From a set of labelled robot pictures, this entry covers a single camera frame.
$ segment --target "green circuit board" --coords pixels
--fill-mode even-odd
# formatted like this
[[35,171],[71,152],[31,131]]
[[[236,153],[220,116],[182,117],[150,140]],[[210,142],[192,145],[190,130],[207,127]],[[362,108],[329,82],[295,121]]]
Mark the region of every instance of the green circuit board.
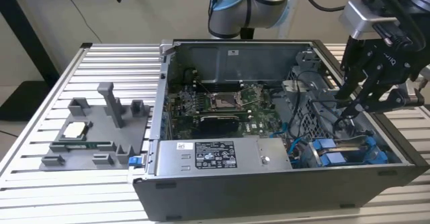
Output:
[[253,135],[269,137],[281,131],[282,122],[270,100],[269,90],[258,85],[246,86],[238,92],[180,93],[174,96],[176,97],[171,102],[174,139],[194,139],[199,131],[199,120],[204,116],[235,116],[240,119],[238,131],[226,133],[218,136],[219,138]]

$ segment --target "motherboard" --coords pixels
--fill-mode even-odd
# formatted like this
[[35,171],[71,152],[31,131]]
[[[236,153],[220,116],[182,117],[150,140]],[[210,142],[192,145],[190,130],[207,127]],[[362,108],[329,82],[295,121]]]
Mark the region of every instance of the motherboard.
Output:
[[282,131],[263,84],[183,86],[168,98],[174,139],[270,137]]

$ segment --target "aluminum extrusion table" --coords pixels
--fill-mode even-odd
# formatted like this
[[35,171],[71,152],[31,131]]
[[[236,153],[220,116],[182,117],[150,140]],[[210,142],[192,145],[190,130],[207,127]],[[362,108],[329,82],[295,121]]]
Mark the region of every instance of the aluminum extrusion table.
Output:
[[[345,44],[329,44],[338,60]],[[138,200],[128,170],[42,172],[48,152],[68,116],[74,97],[104,104],[99,82],[115,83],[123,104],[155,102],[159,45],[95,44],[80,49],[52,92],[0,162],[0,223],[152,223]],[[430,162],[430,113],[425,108],[386,114]],[[150,136],[151,120],[146,136]],[[359,209],[251,216],[187,223],[430,223],[430,171],[407,186],[383,191]]]

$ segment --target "black stand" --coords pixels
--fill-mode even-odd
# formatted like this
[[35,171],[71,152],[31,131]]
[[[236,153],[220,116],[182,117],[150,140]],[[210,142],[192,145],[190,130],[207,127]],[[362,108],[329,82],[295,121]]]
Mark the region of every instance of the black stand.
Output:
[[0,120],[28,121],[59,80],[59,72],[17,1],[0,0],[0,12],[44,79],[20,84],[0,107]]

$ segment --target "power supply label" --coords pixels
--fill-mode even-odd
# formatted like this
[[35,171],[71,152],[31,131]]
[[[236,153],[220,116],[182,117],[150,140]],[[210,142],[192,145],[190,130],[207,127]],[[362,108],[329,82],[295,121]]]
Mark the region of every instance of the power supply label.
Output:
[[195,167],[204,169],[236,168],[236,151],[232,141],[196,142]]

